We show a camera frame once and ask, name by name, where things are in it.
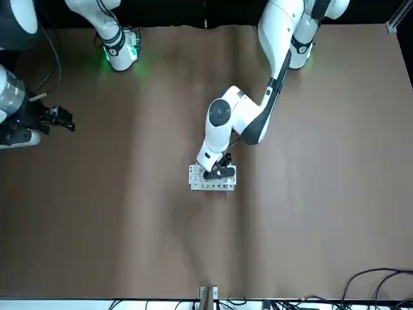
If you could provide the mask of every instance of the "black cable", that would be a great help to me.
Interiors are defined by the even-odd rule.
[[[60,57],[60,51],[61,51],[61,41],[60,41],[60,37],[56,32],[55,26],[51,20],[51,18],[49,17],[49,15],[47,14],[46,10],[41,6],[41,13],[46,17],[48,23],[50,24],[50,26],[52,27],[52,31],[54,34],[54,37],[57,41],[57,55]],[[33,92],[37,92],[48,80],[49,78],[54,74],[54,72],[57,69],[57,62],[55,63],[55,65],[53,66],[53,68],[50,70],[50,72],[45,76],[45,78],[33,89]]]
[[[331,300],[325,299],[325,298],[320,297],[320,296],[317,296],[317,295],[309,295],[309,296],[305,297],[304,299],[301,299],[301,300],[300,300],[297,304],[295,304],[294,306],[299,309],[298,305],[300,305],[300,304],[302,304],[302,303],[304,303],[304,302],[307,302],[307,301],[310,300],[310,299],[318,299],[318,300],[321,300],[321,301],[323,301],[323,302],[326,303],[326,304],[330,304],[330,305],[332,305],[332,306],[335,306],[335,307],[337,308],[336,310],[349,310],[349,309],[351,309],[351,307],[353,306],[352,304],[350,304],[350,305],[344,305],[344,302],[343,302],[343,301],[341,302],[341,304],[337,304],[337,303],[335,303],[335,302],[332,302]]]
[[[247,300],[245,299],[245,297],[243,297],[243,301],[242,302],[240,302],[240,303],[237,303],[237,302],[233,302],[233,301],[231,301],[231,300],[227,300],[227,302],[229,302],[230,304],[232,304],[232,305],[245,305],[246,303],[247,303]]]
[[[397,305],[395,305],[394,307],[395,307],[396,309],[399,309],[399,307],[400,307],[401,305],[403,305],[404,303],[406,303],[406,302],[412,302],[412,301],[413,301],[413,297],[406,298],[406,299],[402,300],[400,303],[398,303]]]
[[[408,271],[396,271],[395,273],[389,274],[388,276],[384,277],[384,278],[382,279],[382,281],[380,282],[380,284],[377,286],[377,288],[376,288],[376,290],[375,290],[375,293],[374,293],[374,309],[377,309],[377,308],[378,308],[378,307],[377,307],[377,301],[378,301],[378,296],[379,296],[379,291],[380,291],[381,286],[382,286],[388,279],[390,279],[390,278],[392,278],[392,277],[394,277],[394,276],[397,276],[397,275],[399,275],[399,274],[407,274],[407,275],[413,276],[413,273],[408,272]]]
[[[117,305],[119,305],[123,300],[122,299],[115,299],[109,306],[108,310],[113,310]]]
[[[227,307],[230,310],[235,310],[233,307],[231,307],[230,305],[224,304],[223,302],[218,301],[217,303],[218,305],[224,305],[225,307]]]
[[[298,306],[296,306],[296,305],[294,305],[290,302],[280,301],[279,303],[283,306],[283,309],[284,308],[287,309],[287,310],[299,310],[300,309]]]
[[[241,139],[240,137],[238,137],[238,139],[237,140],[235,140],[234,142],[231,142],[230,143],[230,145],[227,147],[227,150],[230,148],[230,147],[233,147],[235,144],[237,144],[238,143],[238,141],[239,141],[239,139]]]
[[[104,15],[106,16],[113,18],[120,28],[122,28],[123,30],[132,29],[132,27],[123,27],[121,23],[117,20],[115,14],[112,11],[108,10],[108,8],[105,6],[102,0],[96,0],[96,3],[99,6],[102,13],[104,13]]]
[[[270,304],[271,304],[271,306],[274,308],[274,310],[281,310],[281,309],[278,307],[277,302],[275,302],[275,301],[273,301],[273,300],[270,300]]]
[[[359,273],[356,273],[346,283],[346,286],[345,286],[344,291],[343,291],[343,296],[341,297],[341,305],[344,304],[344,299],[346,297],[348,287],[349,287],[350,283],[355,278],[357,278],[358,276],[361,276],[362,274],[373,273],[373,272],[376,272],[376,271],[394,271],[394,272],[406,272],[406,273],[412,273],[413,274],[413,270],[409,270],[409,269],[402,270],[402,269],[395,269],[395,268],[373,268],[373,269],[367,269],[367,270],[361,271]]]
[[[174,310],[176,310],[176,309],[178,308],[178,306],[179,306],[180,304],[182,304],[183,302],[184,302],[184,300],[181,300],[180,302],[178,302],[177,305],[175,306],[175,309],[174,309]]]
[[[50,44],[50,47],[51,47],[52,50],[53,50],[54,56],[55,56],[55,58],[56,58],[57,71],[59,72],[59,77],[57,78],[57,82],[56,82],[56,85],[55,85],[54,87],[52,87],[52,88],[51,88],[50,90],[48,90],[47,92],[42,92],[41,94],[36,95],[36,96],[30,98],[29,101],[36,101],[36,100],[41,99],[41,98],[43,98],[43,97],[46,97],[46,96],[48,96],[50,93],[54,92],[54,91],[60,86],[60,81],[61,81],[61,78],[62,78],[62,65],[60,64],[60,57],[59,57],[59,55],[57,54],[57,51],[56,51],[56,49],[55,49],[55,47],[54,47],[54,45],[53,45],[53,42],[52,42],[52,40],[49,38],[46,30],[43,28],[43,26],[42,26],[41,23],[39,23],[39,25],[40,25],[40,28],[41,28],[41,30],[43,31],[44,35],[46,36],[47,41],[48,41],[49,44]]]

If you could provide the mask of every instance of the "metal bracket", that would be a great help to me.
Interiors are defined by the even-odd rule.
[[[208,286],[201,286],[199,288],[199,299],[202,299],[203,293],[205,291],[205,288]],[[213,298],[218,299],[218,286],[212,286],[212,292],[213,292]]]
[[[389,34],[397,34],[397,27],[413,7],[413,0],[404,0],[389,21],[386,22]]]

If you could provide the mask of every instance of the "brown table surface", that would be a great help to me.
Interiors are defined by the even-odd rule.
[[[261,101],[270,70],[251,27],[144,29],[123,73],[94,31],[59,33],[63,78],[44,102],[77,128],[0,152],[1,296],[196,298],[213,283],[221,297],[337,298],[358,271],[412,267],[413,93],[383,25],[321,28],[262,144],[234,147],[228,193],[191,192],[188,166],[212,100],[237,85]],[[34,87],[53,64],[42,42],[17,72]]]

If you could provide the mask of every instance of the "wire bundle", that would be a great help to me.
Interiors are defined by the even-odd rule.
[[[58,36],[58,34],[55,30],[55,27],[53,26],[52,20],[49,18],[48,14],[46,13],[46,11],[42,7],[41,7],[41,12],[46,17],[46,19],[49,22],[50,26],[52,26],[53,33],[54,33],[54,36],[55,36],[56,41],[57,41],[57,48],[55,48],[52,40],[50,39],[50,37],[48,36],[48,34],[45,30],[45,28],[43,27],[43,25],[41,23],[39,23],[39,26],[40,26],[43,34],[45,35],[50,47],[52,48],[52,51],[53,51],[56,62],[55,62],[55,65],[53,66],[53,68],[45,76],[45,78],[33,89],[34,93],[37,93],[40,90],[40,88],[53,76],[56,69],[57,69],[58,77],[57,77],[57,82],[56,82],[54,87],[52,87],[50,90],[47,90],[46,92],[42,92],[41,94],[38,94],[38,95],[35,95],[34,97],[29,98],[29,101],[39,100],[43,97],[48,96],[50,93],[54,92],[59,87],[60,81],[61,81],[61,78],[62,78],[62,66],[61,66],[61,63],[60,63],[60,49],[61,49],[60,38],[59,38],[59,36]]]
[[[321,301],[324,304],[330,304],[332,306],[332,310],[349,310],[352,307],[352,304],[346,304],[345,303],[345,298],[347,295],[348,288],[350,284],[353,282],[353,280],[363,274],[368,274],[368,273],[375,273],[378,271],[390,271],[392,273],[386,275],[382,281],[380,281],[379,285],[376,287],[376,290],[374,291],[374,309],[378,308],[378,296],[380,293],[380,289],[383,286],[383,284],[399,275],[399,274],[407,274],[410,276],[413,276],[413,269],[395,269],[395,268],[374,268],[374,269],[367,269],[364,271],[361,271],[360,273],[356,273],[354,276],[352,276],[346,283],[346,286],[343,291],[343,295],[341,296],[341,300],[339,303],[333,302],[331,300],[327,300],[325,298],[319,297],[317,295],[309,295],[303,299],[300,299],[298,303],[293,304],[292,302],[285,301],[285,300],[270,300],[271,306],[274,308],[274,310],[301,310],[299,305],[305,303],[305,302],[313,302],[314,300],[317,300],[318,302]],[[112,304],[110,305],[109,310],[113,310],[115,306],[117,306],[122,300],[114,300]],[[234,306],[240,306],[240,305],[245,305],[247,303],[247,300],[244,298],[244,300],[240,303],[233,302],[231,300],[226,300],[229,304],[234,305]],[[184,300],[181,300],[178,302],[178,304],[175,306],[174,310],[177,310],[177,307],[184,302]],[[401,300],[399,303],[397,303],[392,309],[398,310],[400,307],[408,302],[413,302],[413,297],[406,298],[404,300]],[[220,310],[220,305],[225,306],[229,310],[235,310],[233,307],[230,305],[227,305],[221,301],[217,301],[217,310]],[[195,302],[192,304],[192,310],[195,310]]]

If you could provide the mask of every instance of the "white perforated block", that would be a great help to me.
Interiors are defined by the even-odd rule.
[[[202,177],[205,169],[200,165],[189,166],[189,184],[193,191],[233,191],[237,185],[237,168],[229,165],[228,167],[235,169],[235,175],[231,178],[223,178],[221,180],[206,181]]]

